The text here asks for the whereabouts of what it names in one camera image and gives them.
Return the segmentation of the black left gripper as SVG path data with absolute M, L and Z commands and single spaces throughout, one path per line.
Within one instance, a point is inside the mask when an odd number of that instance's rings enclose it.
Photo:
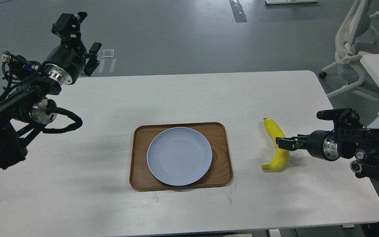
M 91 76 L 100 64 L 97 57 L 102 43 L 94 42 L 86 53 L 81 41 L 80 24 L 87 15 L 87 12 L 63 13 L 52 24 L 51 32 L 61 39 L 61 44 L 44 61 L 43 74 L 60 85 L 73 85 L 82 72 Z

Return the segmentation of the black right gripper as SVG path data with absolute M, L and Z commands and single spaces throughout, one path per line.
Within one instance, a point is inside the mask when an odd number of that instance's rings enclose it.
M 310 135 L 276 137 L 276 144 L 280 149 L 288 151 L 307 150 L 311 156 L 322 160 L 336 161 L 341 157 L 332 131 L 316 130 Z

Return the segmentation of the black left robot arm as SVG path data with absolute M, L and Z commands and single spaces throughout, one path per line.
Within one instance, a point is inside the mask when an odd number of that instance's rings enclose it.
M 83 124 L 73 112 L 60 108 L 48 95 L 59 95 L 62 85 L 73 85 L 79 76 L 90 76 L 99 66 L 100 42 L 89 50 L 81 40 L 80 25 L 86 12 L 63 13 L 52 26 L 61 40 L 43 63 L 5 51 L 0 96 L 0 169 L 26 159 L 27 146 L 40 133 L 61 134 Z

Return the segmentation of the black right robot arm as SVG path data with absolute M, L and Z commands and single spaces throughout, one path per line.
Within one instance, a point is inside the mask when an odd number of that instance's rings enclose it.
M 277 135 L 278 148 L 304 149 L 311 156 L 327 161 L 353 158 L 350 168 L 357 178 L 379 181 L 379 129 L 364 127 L 359 114 L 351 108 L 322 110 L 317 112 L 317 118 L 331 120 L 334 128 L 290 138 Z

